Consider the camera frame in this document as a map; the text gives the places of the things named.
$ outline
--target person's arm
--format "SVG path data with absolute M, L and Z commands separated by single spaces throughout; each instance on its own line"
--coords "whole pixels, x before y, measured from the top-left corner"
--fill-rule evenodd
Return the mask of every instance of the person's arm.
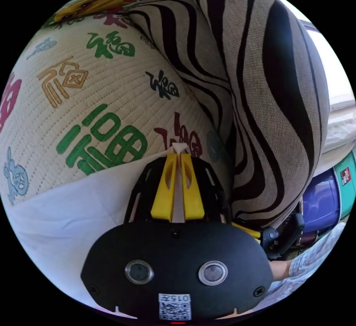
M 270 262 L 273 281 L 281 281 L 289 277 L 291 260 L 274 260 Z

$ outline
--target yellow plastic part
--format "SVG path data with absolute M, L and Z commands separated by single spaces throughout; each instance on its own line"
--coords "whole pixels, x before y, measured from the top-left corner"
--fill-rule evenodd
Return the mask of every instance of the yellow plastic part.
M 204 217 L 197 178 L 190 154 L 181 154 L 184 219 L 200 220 Z
M 176 171 L 177 155 L 168 154 L 151 209 L 153 218 L 172 222 Z
M 241 230 L 247 232 L 249 235 L 251 235 L 253 238 L 255 238 L 255 239 L 257 239 L 257 240 L 261 238 L 261 233 L 258 232 L 258 231 L 250 230 L 249 228 L 240 226 L 240 225 L 238 225 L 238 224 L 236 224 L 236 223 L 234 223 L 234 222 L 232 222 L 231 224 L 232 224 L 233 226 L 238 227 L 238 228 L 240 228 Z

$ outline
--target label sticker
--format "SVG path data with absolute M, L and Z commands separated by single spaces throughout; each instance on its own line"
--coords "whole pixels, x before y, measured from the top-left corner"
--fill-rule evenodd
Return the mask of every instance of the label sticker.
M 349 167 L 347 167 L 345 170 L 343 170 L 340 173 L 340 175 L 341 175 L 342 186 L 346 185 L 351 180 L 351 174 L 350 174 Z
M 158 294 L 160 320 L 192 319 L 189 294 Z

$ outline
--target sleeve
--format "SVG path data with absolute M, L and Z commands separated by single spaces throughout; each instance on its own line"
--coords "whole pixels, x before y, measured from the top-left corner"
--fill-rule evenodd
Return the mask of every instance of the sleeve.
M 315 245 L 296 257 L 289 268 L 289 277 L 271 284 L 266 297 L 253 309 L 262 310 L 291 295 L 312 276 L 334 248 L 345 223 L 339 223 Z

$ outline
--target red chinese character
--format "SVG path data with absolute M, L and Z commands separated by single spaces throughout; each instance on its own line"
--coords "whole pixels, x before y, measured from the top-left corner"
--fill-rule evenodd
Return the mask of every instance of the red chinese character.
M 121 20 L 121 18 L 112 13 L 96 14 L 93 18 L 94 19 L 105 18 L 104 24 L 106 26 L 111 26 L 112 24 L 116 24 L 121 28 L 127 28 L 127 25 Z
M 5 121 L 10 116 L 19 95 L 22 80 L 18 79 L 11 84 L 14 77 L 15 74 L 11 73 L 0 103 L 0 132 L 4 127 Z
M 200 157 L 203 154 L 202 146 L 200 143 L 200 139 L 198 134 L 195 131 L 191 131 L 190 134 L 185 125 L 181 125 L 180 123 L 180 113 L 174 113 L 174 135 L 178 138 L 179 143 L 186 143 L 189 147 L 190 154 L 193 157 Z M 168 149 L 168 133 L 165 128 L 155 128 L 154 131 L 160 134 L 163 138 L 164 147 Z M 173 143 L 177 143 L 175 138 L 171 138 L 169 140 L 169 147 L 172 146 Z

